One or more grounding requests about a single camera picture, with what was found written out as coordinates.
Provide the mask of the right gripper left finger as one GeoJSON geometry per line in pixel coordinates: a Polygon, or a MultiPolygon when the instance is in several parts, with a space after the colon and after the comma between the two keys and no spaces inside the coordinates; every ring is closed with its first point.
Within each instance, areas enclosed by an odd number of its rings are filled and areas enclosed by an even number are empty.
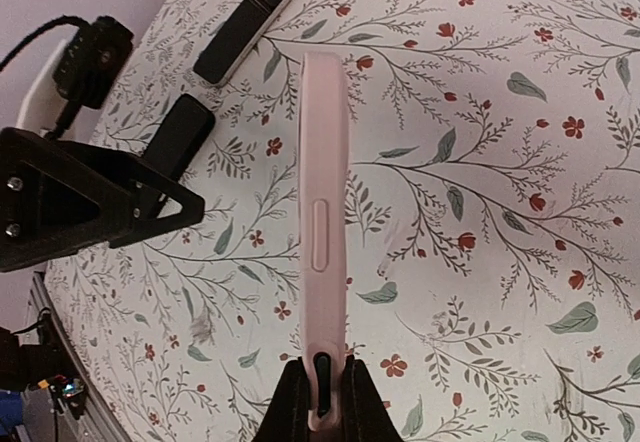
{"type": "Polygon", "coordinates": [[[262,420],[265,442],[307,442],[309,380],[300,358],[289,361],[262,420]]]}

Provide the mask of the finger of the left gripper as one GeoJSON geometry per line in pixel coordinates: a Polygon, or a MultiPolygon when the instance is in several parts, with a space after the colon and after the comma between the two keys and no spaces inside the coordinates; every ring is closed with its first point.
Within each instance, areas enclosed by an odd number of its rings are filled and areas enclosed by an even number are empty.
{"type": "Polygon", "coordinates": [[[139,156],[1,132],[1,269],[106,242],[119,248],[199,223],[204,199],[139,156]]]}

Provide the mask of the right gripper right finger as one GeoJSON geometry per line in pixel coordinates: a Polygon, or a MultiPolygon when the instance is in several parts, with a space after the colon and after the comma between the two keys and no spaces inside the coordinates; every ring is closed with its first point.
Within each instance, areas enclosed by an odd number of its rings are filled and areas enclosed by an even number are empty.
{"type": "Polygon", "coordinates": [[[400,441],[365,363],[353,355],[344,369],[344,440],[400,441]]]}

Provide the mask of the pink phone case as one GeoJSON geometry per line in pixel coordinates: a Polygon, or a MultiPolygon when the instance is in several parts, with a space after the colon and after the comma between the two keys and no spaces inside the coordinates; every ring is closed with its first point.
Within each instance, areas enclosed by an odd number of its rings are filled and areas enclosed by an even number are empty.
{"type": "Polygon", "coordinates": [[[301,356],[313,441],[340,437],[345,366],[345,188],[349,158],[346,77],[334,53],[307,52],[299,105],[298,214],[301,356]]]}

